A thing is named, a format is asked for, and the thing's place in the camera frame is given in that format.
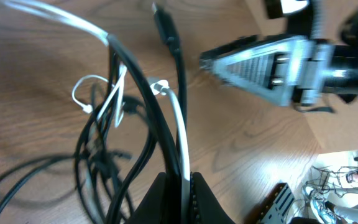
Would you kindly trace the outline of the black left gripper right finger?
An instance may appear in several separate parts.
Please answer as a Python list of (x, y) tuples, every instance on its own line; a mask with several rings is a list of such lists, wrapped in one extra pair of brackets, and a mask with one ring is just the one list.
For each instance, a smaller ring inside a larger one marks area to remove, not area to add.
[(199, 172), (191, 173), (188, 223), (234, 224)]

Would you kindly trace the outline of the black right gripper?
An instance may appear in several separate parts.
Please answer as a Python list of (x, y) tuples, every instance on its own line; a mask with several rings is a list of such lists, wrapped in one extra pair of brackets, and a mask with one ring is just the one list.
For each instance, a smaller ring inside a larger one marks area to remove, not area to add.
[(312, 106), (325, 93), (352, 103), (358, 97), (358, 49), (319, 40), (307, 59), (309, 43), (302, 35), (242, 37), (201, 53), (199, 65), (277, 106), (288, 106), (291, 98), (296, 105)]

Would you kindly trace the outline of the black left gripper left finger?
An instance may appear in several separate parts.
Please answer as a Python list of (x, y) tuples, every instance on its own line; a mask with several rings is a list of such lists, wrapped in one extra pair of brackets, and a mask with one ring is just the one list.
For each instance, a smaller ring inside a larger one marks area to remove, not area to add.
[(167, 174), (160, 172), (126, 224), (166, 223)]

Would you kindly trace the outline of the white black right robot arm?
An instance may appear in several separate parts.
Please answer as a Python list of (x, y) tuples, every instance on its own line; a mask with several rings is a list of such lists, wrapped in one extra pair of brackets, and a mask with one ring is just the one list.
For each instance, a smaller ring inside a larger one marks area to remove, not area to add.
[(301, 113), (332, 112), (316, 106), (322, 94), (345, 103), (358, 97), (358, 10), (342, 24), (341, 45), (322, 38), (319, 1), (265, 2), (269, 19), (284, 17), (283, 33), (241, 37), (203, 52), (200, 68), (278, 106)]

